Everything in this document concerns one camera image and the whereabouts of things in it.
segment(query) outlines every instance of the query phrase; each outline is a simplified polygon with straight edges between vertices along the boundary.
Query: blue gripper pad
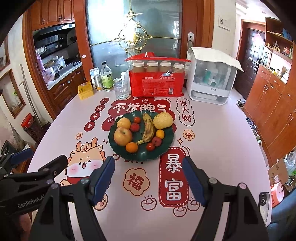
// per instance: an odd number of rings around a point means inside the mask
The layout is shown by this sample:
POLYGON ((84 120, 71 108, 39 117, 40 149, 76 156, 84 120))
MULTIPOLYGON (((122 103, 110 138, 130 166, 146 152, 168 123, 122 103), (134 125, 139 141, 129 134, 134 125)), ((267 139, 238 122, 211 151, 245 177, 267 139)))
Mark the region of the blue gripper pad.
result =
POLYGON ((115 170, 115 160, 108 156, 100 168, 93 170, 90 175, 90 201, 93 206, 102 201, 115 170))
POLYGON ((189 156, 183 159, 183 172, 191 188, 193 196, 203 207, 207 206, 209 201, 208 194, 208 176, 202 169, 198 169, 189 156))
POLYGON ((33 156, 34 152, 31 148, 25 149, 23 151, 20 151, 18 153, 12 154, 10 158, 10 164, 11 165, 18 165, 22 163, 23 161, 26 161, 27 159, 31 158, 33 156))

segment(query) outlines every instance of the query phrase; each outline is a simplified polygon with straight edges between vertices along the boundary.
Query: fruit plate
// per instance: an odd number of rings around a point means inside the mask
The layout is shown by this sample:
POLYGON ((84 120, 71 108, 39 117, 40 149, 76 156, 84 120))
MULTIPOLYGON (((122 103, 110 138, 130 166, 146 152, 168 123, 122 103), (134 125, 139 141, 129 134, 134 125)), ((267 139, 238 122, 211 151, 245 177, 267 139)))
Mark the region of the fruit plate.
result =
POLYGON ((142 139, 143 133, 145 131, 145 124, 143 121, 143 114, 144 113, 147 113, 148 115, 150 115, 150 117, 152 119, 158 114, 156 112, 151 112, 148 110, 142 110, 142 111, 135 110, 132 113, 127 113, 127 114, 124 114, 122 117, 117 118, 115 120, 114 125, 111 126, 111 128, 110 128, 110 132, 109 132, 109 136, 108 136, 110 146, 116 154, 119 154, 122 158, 124 158, 126 160, 147 161, 147 160, 156 159, 157 157, 159 157, 160 155, 162 155, 163 153, 168 151, 170 145, 172 144, 172 142, 174 140, 173 128, 170 126, 168 128, 163 129, 163 131, 165 133, 165 137, 162 139, 161 145, 158 147, 155 147, 155 149, 153 151, 146 150, 147 143, 143 143, 143 144, 138 145, 138 151, 136 153, 129 153, 126 151, 125 147, 117 145, 116 142, 114 141, 113 136, 114 136, 114 132, 117 129, 117 122, 123 117, 128 118, 131 121, 131 123, 133 123, 134 117, 141 118, 141 122, 139 124, 140 130, 138 132, 132 132, 132 134, 133 134, 132 142, 137 142, 142 139))

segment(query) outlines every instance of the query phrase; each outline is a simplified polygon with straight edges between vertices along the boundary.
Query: banana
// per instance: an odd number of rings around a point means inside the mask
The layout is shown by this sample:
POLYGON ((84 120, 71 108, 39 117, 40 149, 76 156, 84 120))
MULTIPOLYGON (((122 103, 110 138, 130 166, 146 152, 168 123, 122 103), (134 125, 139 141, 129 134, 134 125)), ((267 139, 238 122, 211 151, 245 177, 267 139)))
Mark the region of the banana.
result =
POLYGON ((155 134, 155 128, 154 128, 154 125, 153 125, 153 120, 150 117, 150 115, 148 115, 147 113, 144 113, 143 114, 143 121, 145 123, 145 131, 143 133, 142 140, 139 140, 137 142, 138 145, 151 141, 152 138, 154 137, 154 134, 155 134))

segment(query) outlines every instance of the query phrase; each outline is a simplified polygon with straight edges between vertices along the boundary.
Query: glass bottle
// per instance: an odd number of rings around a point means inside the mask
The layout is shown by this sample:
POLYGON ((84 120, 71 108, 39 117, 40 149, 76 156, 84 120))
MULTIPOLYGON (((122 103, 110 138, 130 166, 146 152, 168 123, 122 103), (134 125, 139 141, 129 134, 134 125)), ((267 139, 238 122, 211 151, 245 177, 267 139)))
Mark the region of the glass bottle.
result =
POLYGON ((108 67, 106 61, 102 62, 101 79, 102 79, 102 83, 105 91, 113 90, 112 71, 108 67))

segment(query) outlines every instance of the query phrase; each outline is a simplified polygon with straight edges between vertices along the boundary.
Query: glass cup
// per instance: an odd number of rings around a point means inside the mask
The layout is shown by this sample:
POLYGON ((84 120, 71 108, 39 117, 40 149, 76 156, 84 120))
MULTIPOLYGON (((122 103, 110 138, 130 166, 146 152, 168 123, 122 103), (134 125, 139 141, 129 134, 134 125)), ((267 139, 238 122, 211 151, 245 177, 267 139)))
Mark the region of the glass cup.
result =
POLYGON ((114 81, 113 87, 117 99, 125 100, 128 98, 128 83, 122 80, 114 81))

